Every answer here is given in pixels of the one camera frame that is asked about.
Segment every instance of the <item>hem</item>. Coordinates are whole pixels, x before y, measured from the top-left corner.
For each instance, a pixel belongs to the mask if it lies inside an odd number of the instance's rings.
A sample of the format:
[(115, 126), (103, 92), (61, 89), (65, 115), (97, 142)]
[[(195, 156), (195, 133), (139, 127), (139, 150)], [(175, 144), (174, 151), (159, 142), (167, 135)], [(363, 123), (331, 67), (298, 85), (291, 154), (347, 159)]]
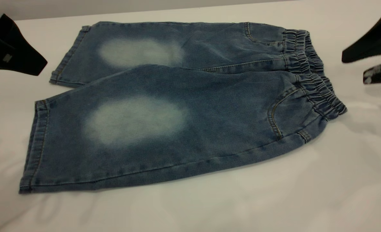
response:
[(51, 73), (50, 77), (50, 83), (57, 84), (60, 82), (60, 79), (62, 78), (62, 72), (64, 71), (65, 67), (68, 65), (68, 62), (73, 57), (74, 53), (77, 51), (78, 46), (80, 46), (81, 42), (83, 41), (84, 37), (86, 36), (87, 32), (90, 31), (91, 26), (86, 25), (83, 26), (78, 33), (73, 46), (71, 46), (70, 50), (65, 54), (64, 58), (60, 62), (59, 66)]
[(20, 192), (32, 192), (31, 186), (34, 184), (34, 176), (37, 175), (41, 158), (43, 156), (48, 119), (49, 111), (47, 109), (46, 101), (36, 101), (34, 121), (30, 134), (27, 157), (25, 159), (24, 173), (20, 181)]

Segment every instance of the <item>gathered waistband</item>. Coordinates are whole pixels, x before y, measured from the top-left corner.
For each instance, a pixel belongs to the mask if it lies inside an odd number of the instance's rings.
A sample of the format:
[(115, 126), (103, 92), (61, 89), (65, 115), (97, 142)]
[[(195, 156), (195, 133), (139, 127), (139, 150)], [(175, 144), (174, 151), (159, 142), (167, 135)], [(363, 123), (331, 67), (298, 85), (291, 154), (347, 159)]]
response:
[(296, 75), (296, 82), (314, 110), (327, 120), (335, 119), (347, 111), (336, 97), (332, 84), (324, 74), (324, 65), (317, 55), (308, 31), (285, 30), (285, 68)]

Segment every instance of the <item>black object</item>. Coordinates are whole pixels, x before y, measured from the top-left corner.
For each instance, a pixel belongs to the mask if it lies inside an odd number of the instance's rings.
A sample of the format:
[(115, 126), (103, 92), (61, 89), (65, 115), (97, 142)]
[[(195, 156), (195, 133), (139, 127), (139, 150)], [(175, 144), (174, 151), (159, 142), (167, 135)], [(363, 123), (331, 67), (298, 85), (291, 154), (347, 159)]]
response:
[(39, 75), (46, 59), (22, 36), (15, 22), (7, 15), (0, 18), (0, 69)]
[[(342, 62), (351, 63), (376, 55), (381, 55), (381, 18), (369, 32), (342, 52)], [(364, 72), (364, 84), (374, 83), (381, 83), (381, 65)]]

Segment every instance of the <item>white table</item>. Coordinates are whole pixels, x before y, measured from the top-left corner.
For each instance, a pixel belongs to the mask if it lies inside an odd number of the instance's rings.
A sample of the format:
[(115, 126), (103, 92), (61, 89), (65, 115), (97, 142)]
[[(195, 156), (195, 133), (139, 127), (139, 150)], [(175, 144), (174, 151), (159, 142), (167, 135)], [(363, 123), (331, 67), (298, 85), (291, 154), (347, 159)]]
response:
[[(341, 51), (381, 16), (381, 0), (300, 0), (18, 21), (49, 61), (40, 76), (0, 71), (0, 231), (381, 232), (381, 84), (373, 57)], [(83, 25), (98, 21), (262, 22), (306, 29), (348, 113), (311, 143), (273, 160), (168, 183), (99, 192), (18, 195), (34, 101)]]

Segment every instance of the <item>blue denim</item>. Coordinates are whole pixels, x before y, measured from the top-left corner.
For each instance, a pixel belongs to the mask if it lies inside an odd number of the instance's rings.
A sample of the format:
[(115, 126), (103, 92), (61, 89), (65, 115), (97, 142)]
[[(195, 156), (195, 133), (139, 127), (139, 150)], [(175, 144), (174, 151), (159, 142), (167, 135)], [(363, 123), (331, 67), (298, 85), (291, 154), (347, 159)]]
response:
[(128, 187), (268, 160), (346, 112), (307, 31), (85, 26), (35, 103), (20, 194)]

